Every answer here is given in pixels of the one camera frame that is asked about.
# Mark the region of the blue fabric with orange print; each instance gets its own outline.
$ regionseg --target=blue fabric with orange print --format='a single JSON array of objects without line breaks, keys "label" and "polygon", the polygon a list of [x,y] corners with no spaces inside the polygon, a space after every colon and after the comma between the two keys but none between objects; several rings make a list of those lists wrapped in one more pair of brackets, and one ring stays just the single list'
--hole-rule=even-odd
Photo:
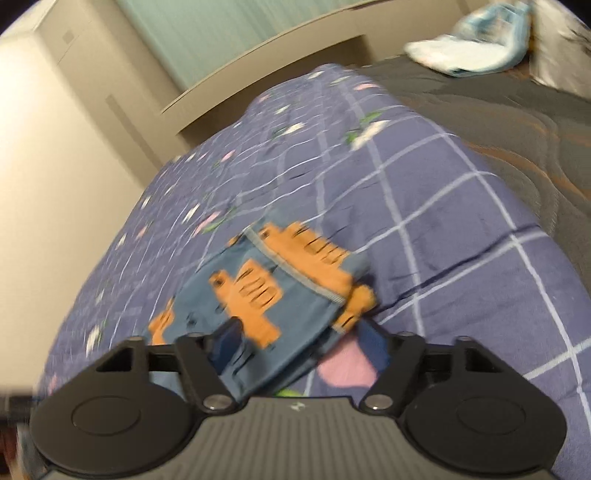
[{"label": "blue fabric with orange print", "polygon": [[[271,211],[204,262],[145,335],[173,343],[186,333],[213,333],[237,316],[245,339],[222,381],[237,400],[263,388],[275,393],[315,367],[374,306],[371,291],[357,285],[368,269],[365,255]],[[359,291],[361,302],[348,302]],[[176,375],[152,378],[181,394]]]}]

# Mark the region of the blue plaid bedspread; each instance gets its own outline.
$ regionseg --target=blue plaid bedspread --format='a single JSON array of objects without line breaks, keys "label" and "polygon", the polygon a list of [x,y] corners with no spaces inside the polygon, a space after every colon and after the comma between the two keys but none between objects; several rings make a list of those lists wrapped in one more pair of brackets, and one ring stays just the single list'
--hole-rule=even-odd
[{"label": "blue plaid bedspread", "polygon": [[[557,401],[569,436],[556,473],[588,478],[591,300],[573,267],[458,137],[335,65],[270,89],[161,170],[78,295],[41,389],[142,334],[209,254],[272,206],[369,255],[388,330],[471,336]],[[359,400],[371,379],[349,338],[293,390]]]}]

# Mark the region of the green curtain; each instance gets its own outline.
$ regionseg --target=green curtain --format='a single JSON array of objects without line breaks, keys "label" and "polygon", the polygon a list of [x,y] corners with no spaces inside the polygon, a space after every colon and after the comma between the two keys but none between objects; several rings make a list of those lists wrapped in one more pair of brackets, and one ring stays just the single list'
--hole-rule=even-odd
[{"label": "green curtain", "polygon": [[184,90],[275,35],[359,0],[118,0]]}]

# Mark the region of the beige wall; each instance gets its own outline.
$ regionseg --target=beige wall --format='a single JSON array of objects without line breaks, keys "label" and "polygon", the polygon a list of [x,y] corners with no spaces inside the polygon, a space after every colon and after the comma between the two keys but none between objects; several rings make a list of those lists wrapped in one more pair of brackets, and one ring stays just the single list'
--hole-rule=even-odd
[{"label": "beige wall", "polygon": [[37,382],[141,192],[37,38],[0,40],[0,388]]}]

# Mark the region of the folded clothing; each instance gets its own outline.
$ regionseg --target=folded clothing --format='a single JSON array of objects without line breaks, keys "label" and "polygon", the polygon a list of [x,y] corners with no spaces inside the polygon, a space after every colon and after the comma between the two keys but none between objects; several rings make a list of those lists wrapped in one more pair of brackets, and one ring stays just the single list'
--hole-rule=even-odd
[{"label": "folded clothing", "polygon": [[454,77],[501,72],[525,57],[530,40],[530,7],[490,4],[460,20],[452,34],[408,43],[417,63]]},{"label": "folded clothing", "polygon": [[[221,379],[237,399],[279,391],[312,369],[374,307],[367,259],[270,212],[206,261],[152,320],[152,344],[241,319],[244,341]],[[152,379],[181,394],[176,374]]]}]

